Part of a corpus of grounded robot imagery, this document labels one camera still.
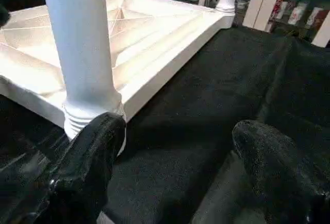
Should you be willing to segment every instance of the black fabric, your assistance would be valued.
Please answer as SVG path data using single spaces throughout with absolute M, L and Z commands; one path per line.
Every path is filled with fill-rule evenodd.
M 244 164 L 233 151 L 191 221 L 192 224 L 265 224 Z
M 286 43 L 244 28 L 216 34 L 128 124 L 105 213 L 116 223 L 188 223 L 235 123 L 256 118 Z
M 330 182 L 293 139 L 244 120 L 233 129 L 233 140 L 267 223 L 330 222 Z
M 3 96 L 1 102 L 2 107 L 15 106 Z M 38 141 L 42 133 L 35 135 L 37 129 L 28 129 L 15 135 L 24 131 L 20 125 L 29 126 L 15 119 L 15 113 L 2 110 L 2 117 L 9 119 L 2 123 L 9 129 L 1 136 L 0 223 L 96 223 L 107 202 L 112 165 L 125 138 L 122 117 L 102 114 L 68 143 L 61 129 L 18 107 L 22 113 L 17 117 L 27 114 L 36 121 L 36 128 L 38 122 L 51 127 L 51 138 L 33 143 L 28 138 Z
M 244 165 L 268 223 L 323 223 L 307 216 L 330 189 L 330 51 L 285 40 L 286 53 L 257 119 L 287 136 L 245 122 L 233 131 L 234 140 L 244 144 L 237 151 L 244 150 Z

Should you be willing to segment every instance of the black cloth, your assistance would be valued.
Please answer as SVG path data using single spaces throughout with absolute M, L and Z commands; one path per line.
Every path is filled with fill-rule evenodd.
M 194 214 L 192 224 L 265 224 L 244 164 L 232 151 Z
M 330 51 L 284 41 L 257 118 L 282 133 L 246 121 L 233 138 L 268 223 L 329 223 L 315 211 L 330 197 Z
M 257 117 L 286 46 L 245 28 L 216 34 L 128 124 L 105 213 L 116 223 L 188 223 L 234 125 Z

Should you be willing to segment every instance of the black velvet cloth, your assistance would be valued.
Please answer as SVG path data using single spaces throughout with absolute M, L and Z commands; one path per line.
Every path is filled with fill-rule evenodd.
M 257 117 L 282 133 L 246 121 L 233 139 L 268 223 L 329 223 L 330 51 L 284 41 Z
M 116 223 L 188 223 L 234 125 L 257 117 L 287 43 L 244 28 L 216 34 L 128 124 L 105 213 Z

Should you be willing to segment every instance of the shelf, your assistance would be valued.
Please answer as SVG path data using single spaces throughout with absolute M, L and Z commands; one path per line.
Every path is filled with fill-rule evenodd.
M 297 22 L 297 24 L 295 24 L 295 25 L 291 25 L 291 24 L 289 24 L 289 23 L 287 23 L 287 22 L 285 22 L 285 21 L 282 21 L 282 20 L 280 20 L 280 19 L 272 19 L 272 20 L 270 20 L 270 21 L 271 21 L 271 22 L 277 22 L 277 23 L 284 24 L 284 25 L 286 25 L 286 26 L 288 26 L 288 27 L 291 27 L 292 29 L 311 30 L 311 28 L 305 28 L 305 24 L 301 24 L 300 21 Z

